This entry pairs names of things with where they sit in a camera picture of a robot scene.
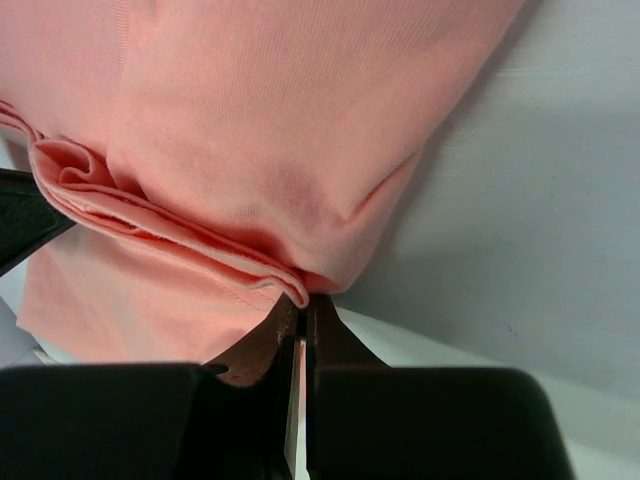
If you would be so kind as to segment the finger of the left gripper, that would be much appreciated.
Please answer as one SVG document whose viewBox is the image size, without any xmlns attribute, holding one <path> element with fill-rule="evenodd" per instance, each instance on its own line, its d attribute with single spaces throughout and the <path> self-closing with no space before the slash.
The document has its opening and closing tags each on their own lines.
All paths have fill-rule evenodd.
<svg viewBox="0 0 640 480">
<path fill-rule="evenodd" d="M 0 208 L 2 276 L 76 225 L 47 202 L 29 172 L 1 169 Z"/>
</svg>

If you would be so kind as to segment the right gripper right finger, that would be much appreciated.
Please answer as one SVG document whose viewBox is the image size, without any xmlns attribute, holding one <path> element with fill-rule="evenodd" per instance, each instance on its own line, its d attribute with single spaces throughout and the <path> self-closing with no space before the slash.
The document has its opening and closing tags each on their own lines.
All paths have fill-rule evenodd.
<svg viewBox="0 0 640 480">
<path fill-rule="evenodd" d="M 306 467 L 312 479 L 348 479 L 372 442 L 380 413 L 374 382 L 390 367 L 341 320 L 332 300 L 306 310 Z"/>
</svg>

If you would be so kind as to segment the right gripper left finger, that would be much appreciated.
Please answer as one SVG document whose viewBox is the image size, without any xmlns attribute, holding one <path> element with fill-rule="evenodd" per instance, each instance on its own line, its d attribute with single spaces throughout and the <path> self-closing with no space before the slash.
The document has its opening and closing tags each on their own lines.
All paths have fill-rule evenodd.
<svg viewBox="0 0 640 480">
<path fill-rule="evenodd" d="M 216 479 L 292 479 L 300 380 L 298 308 L 281 296 L 266 318 L 207 364 L 205 431 Z"/>
</svg>

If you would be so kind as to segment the pink t shirt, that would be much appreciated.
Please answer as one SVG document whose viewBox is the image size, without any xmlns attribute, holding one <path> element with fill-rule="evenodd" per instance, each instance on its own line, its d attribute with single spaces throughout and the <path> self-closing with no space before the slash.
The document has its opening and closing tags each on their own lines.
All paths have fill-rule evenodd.
<svg viewBox="0 0 640 480">
<path fill-rule="evenodd" d="M 18 325 L 205 362 L 347 289 L 518 1 L 5 1 L 1 130 L 74 226 Z"/>
</svg>

